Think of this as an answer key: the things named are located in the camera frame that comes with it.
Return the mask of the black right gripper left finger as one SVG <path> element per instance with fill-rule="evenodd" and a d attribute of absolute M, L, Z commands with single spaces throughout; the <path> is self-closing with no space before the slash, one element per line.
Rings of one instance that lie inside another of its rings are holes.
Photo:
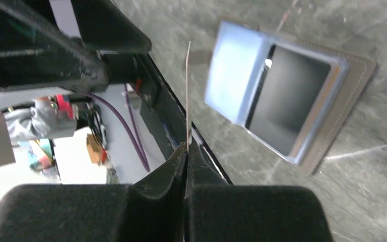
<path fill-rule="evenodd" d="M 183 241 L 187 152 L 132 185 L 25 184 L 0 200 L 0 241 Z"/>

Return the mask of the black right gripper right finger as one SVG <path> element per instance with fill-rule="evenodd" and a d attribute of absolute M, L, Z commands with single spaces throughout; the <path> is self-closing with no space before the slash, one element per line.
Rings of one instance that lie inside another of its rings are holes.
<path fill-rule="evenodd" d="M 189 146 L 185 241 L 332 241 L 323 207 L 300 186 L 236 186 Z"/>

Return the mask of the orange credit card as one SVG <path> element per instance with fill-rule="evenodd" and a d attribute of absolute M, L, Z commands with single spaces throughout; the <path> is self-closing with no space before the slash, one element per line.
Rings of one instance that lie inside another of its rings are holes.
<path fill-rule="evenodd" d="M 192 142 L 191 137 L 191 106 L 190 106 L 190 64 L 189 57 L 191 52 L 191 41 L 188 42 L 187 53 L 185 59 L 185 111 L 186 111 L 186 152 L 189 152 L 190 145 Z"/>

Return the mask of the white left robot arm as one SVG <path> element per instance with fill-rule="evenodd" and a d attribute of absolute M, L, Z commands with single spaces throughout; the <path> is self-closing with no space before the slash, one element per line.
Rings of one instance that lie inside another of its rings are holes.
<path fill-rule="evenodd" d="M 71 1 L 80 37 L 61 31 L 50 1 L 0 1 L 0 92 L 60 87 L 101 92 L 129 82 L 151 40 L 111 1 Z"/>

